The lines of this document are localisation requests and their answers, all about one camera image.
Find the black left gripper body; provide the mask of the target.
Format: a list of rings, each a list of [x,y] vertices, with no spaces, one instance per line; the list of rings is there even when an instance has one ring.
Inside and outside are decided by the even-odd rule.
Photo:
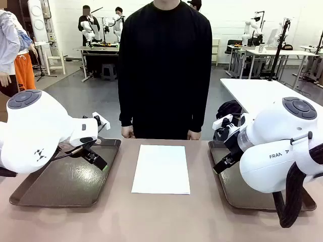
[[[67,141],[64,142],[60,142],[58,144],[58,147],[60,148],[61,151],[63,151],[65,154],[68,155],[74,155],[78,152],[80,152],[81,150],[85,149],[85,148],[90,148],[92,145],[94,145],[96,142],[96,140],[87,142],[85,144],[81,144],[81,145],[77,145],[77,146],[73,146],[72,144],[70,144]]]

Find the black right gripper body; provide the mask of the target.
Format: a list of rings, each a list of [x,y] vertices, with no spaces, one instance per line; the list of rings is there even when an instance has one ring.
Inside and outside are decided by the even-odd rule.
[[[224,145],[230,151],[231,157],[241,157],[243,151],[238,145],[238,135],[240,128],[230,123],[225,127],[217,129],[217,133],[224,139]]]

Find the person's right hand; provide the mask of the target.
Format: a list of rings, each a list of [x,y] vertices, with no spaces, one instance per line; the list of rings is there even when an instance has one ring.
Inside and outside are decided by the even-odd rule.
[[[133,126],[122,127],[121,134],[126,139],[135,138],[134,133],[133,133]]]

